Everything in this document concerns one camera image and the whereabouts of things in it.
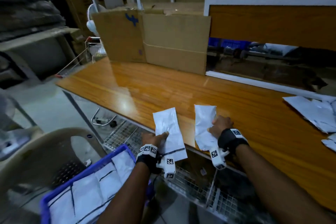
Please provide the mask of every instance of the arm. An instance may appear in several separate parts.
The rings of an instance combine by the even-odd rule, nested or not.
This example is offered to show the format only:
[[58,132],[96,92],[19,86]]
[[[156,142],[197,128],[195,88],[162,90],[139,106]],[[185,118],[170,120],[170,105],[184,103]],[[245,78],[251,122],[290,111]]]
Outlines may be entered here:
[[[159,136],[143,134],[142,145],[152,144],[159,147],[161,140],[166,139],[167,136],[167,132]],[[97,224],[140,223],[150,175],[145,163],[137,163],[124,185],[99,217]]]
[[[233,128],[230,118],[219,116],[209,132],[219,138],[226,128]],[[257,154],[250,146],[240,144],[235,153],[257,195],[279,223],[326,223],[334,220],[296,182]]]

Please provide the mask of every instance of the person's left hand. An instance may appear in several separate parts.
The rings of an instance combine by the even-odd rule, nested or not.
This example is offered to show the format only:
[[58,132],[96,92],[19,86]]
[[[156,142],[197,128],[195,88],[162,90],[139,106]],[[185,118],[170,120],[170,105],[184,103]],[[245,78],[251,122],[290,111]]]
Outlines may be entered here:
[[142,141],[142,145],[145,144],[152,144],[156,147],[160,147],[161,141],[162,140],[166,140],[166,138],[168,137],[169,132],[164,132],[161,135],[155,136],[154,134],[149,134],[149,133],[142,133],[141,134],[141,141]]

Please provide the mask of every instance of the wooden tabletop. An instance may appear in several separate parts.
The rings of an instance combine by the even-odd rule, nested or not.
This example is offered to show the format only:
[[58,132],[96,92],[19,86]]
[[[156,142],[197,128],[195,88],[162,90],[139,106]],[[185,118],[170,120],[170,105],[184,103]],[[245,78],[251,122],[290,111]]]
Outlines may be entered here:
[[107,58],[57,85],[150,129],[153,112],[176,108],[184,143],[195,147],[194,104],[216,105],[250,146],[336,211],[336,153],[326,138],[282,99],[288,94],[144,63]]

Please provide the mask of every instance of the stack of dark fabric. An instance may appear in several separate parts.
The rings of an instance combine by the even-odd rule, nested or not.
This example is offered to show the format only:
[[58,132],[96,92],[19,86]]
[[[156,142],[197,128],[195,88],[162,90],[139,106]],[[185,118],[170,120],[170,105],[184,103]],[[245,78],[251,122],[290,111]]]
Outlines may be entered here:
[[0,0],[0,42],[61,26],[51,0]]

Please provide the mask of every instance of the floor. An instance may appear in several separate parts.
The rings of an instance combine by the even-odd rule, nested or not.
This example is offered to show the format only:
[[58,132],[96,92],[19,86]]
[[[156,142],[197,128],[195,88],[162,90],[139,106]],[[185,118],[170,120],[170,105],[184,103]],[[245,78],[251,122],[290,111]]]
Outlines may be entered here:
[[[45,133],[66,127],[89,129],[62,90],[55,86],[54,83],[57,80],[56,78],[49,78],[39,85],[24,82],[6,91],[19,102]],[[85,115],[91,119],[98,106],[78,96],[74,96],[74,98]],[[113,117],[113,115],[112,112],[107,110],[99,113],[100,117],[104,116],[106,118]],[[19,112],[15,112],[13,119],[25,128],[30,126]],[[104,138],[109,134],[109,129],[100,129],[99,133]],[[92,162],[96,162],[99,159],[99,156],[83,138],[72,138],[72,146],[76,155],[82,161],[91,159]],[[144,223],[223,223],[219,218],[194,204],[191,204],[190,207],[186,198],[176,194],[164,184],[159,183],[157,186],[159,187],[156,196],[159,202],[156,205],[158,209],[155,206],[150,207],[146,215],[146,218],[149,219]]]

